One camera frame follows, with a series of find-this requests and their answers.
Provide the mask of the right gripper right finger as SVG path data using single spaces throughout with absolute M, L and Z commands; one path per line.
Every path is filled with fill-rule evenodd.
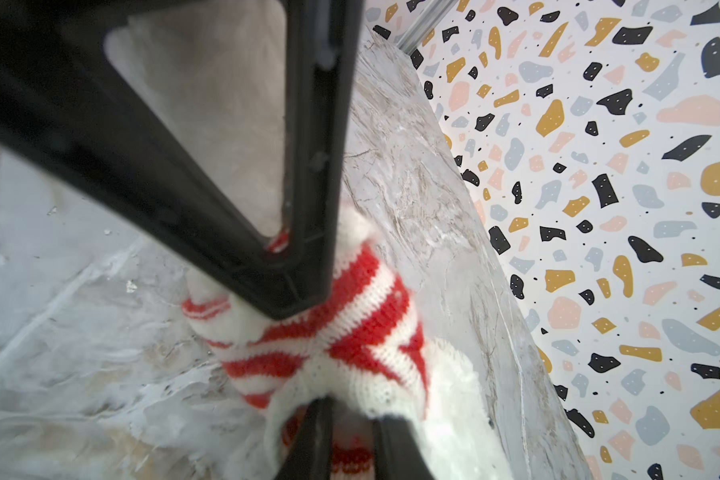
M 433 480 L 409 423 L 402 418 L 373 420 L 376 480 Z

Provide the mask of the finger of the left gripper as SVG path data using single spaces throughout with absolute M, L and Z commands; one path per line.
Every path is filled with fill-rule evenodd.
M 360 1 L 288 1 L 286 199 L 289 243 L 281 319 L 330 293 L 343 154 L 361 26 Z
M 92 195 L 266 316 L 262 238 L 115 71 L 108 32 L 161 1 L 0 1 L 0 143 Z

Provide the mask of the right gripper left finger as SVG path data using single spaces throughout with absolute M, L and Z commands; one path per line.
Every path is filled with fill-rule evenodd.
M 320 398 L 309 404 L 275 480 L 331 478 L 333 407 L 331 398 Z

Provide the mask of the white plush teddy bear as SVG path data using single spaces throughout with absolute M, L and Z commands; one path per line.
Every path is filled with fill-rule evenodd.
M 369 419 L 408 421 L 437 479 L 509 479 L 471 361 L 428 337 L 415 296 L 374 249 L 376 229 L 353 205 L 339 209 L 332 301 L 337 333 L 331 391 Z

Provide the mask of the red white striped knit sweater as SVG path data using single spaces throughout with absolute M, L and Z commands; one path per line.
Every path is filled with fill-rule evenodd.
M 291 319 L 264 318 L 199 271 L 186 281 L 183 314 L 233 388 L 263 416 L 264 448 L 276 465 L 317 399 L 335 400 L 343 414 L 334 424 L 333 479 L 374 475 L 371 439 L 356 418 L 425 416 L 423 327 L 401 277 L 375 253 L 371 228 L 339 234 L 329 298 Z

